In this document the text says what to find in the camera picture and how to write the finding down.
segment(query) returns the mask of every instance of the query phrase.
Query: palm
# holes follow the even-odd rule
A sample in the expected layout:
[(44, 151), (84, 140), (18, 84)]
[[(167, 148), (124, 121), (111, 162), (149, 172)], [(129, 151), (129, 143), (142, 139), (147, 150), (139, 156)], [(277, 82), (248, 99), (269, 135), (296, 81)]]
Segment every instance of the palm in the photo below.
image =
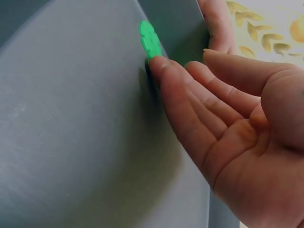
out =
[(250, 227), (297, 227), (304, 219), (304, 121), (295, 115), (296, 85), (285, 89), (290, 66), (258, 68), (259, 62), (214, 55), (205, 58), (211, 71), (252, 95), (203, 64), (192, 62), (185, 70), (170, 61), (173, 67), (162, 69), (159, 58), (151, 68), (168, 119), (211, 188), (239, 218)]

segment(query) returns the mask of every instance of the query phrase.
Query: finger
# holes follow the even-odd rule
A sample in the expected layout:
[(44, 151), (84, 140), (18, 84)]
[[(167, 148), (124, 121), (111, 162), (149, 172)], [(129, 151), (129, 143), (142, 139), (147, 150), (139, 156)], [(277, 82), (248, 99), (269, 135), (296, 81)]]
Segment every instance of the finger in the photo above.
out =
[(205, 106), (203, 106), (190, 90), (187, 90), (186, 92), (193, 110), (198, 115), (200, 122), (209, 129), (216, 139), (219, 140), (223, 133), (227, 130), (226, 124), (211, 111), (209, 111)]
[(204, 62), (217, 78), (255, 96), (261, 96), (271, 76), (290, 68), (290, 64), (267, 63), (209, 49), (204, 52)]
[(206, 153), (217, 141), (200, 122), (187, 95), (181, 73), (169, 61), (159, 61), (152, 71), (161, 69), (159, 79), (164, 108), (177, 138), (200, 167)]
[(160, 86), (160, 82), (161, 82), (161, 75), (162, 75), (161, 67), (166, 61), (168, 61), (168, 59), (166, 59), (163, 56), (156, 56), (149, 61), (150, 71), (158, 87)]
[(180, 64), (172, 60), (170, 61), (171, 64), (173, 64), (182, 74), (186, 87), (197, 97), (202, 105), (219, 117), (227, 126), (231, 126), (237, 120), (243, 119), (243, 116), (240, 113), (231, 108), (225, 102), (219, 100), (208, 89), (194, 80), (188, 71)]
[(210, 33), (209, 48), (233, 53), (234, 34), (225, 1), (198, 0), (198, 3)]
[(196, 81), (245, 118), (249, 118), (254, 108), (260, 104), (259, 97), (249, 95), (224, 83), (202, 63), (189, 62), (186, 69)]

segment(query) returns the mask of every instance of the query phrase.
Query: hand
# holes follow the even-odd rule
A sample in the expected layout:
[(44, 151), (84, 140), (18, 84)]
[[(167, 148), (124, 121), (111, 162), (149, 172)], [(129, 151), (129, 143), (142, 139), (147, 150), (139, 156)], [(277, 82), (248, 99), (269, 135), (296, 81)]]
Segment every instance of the hand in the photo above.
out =
[(224, 0), (198, 0), (210, 33), (209, 48), (233, 54), (234, 34)]
[(245, 225), (304, 227), (304, 71), (211, 50), (204, 61), (150, 61), (179, 141)]

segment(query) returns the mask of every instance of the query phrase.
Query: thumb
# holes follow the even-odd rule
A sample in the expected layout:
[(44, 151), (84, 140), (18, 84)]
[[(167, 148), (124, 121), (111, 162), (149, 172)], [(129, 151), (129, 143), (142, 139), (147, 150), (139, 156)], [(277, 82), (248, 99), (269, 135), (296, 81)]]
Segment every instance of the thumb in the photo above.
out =
[(304, 149), (304, 71), (292, 64), (267, 63), (206, 50), (213, 74), (243, 92), (261, 96), (273, 136), (284, 146)]

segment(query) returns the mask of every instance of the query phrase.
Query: gray plastic surface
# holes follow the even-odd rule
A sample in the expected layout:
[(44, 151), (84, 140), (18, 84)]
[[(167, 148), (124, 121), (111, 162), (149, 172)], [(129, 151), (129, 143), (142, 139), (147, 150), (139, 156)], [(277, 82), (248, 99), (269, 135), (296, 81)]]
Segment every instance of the gray plastic surface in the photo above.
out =
[(145, 18), (136, 0), (0, 1), (1, 228), (208, 227), (209, 187), (147, 85)]

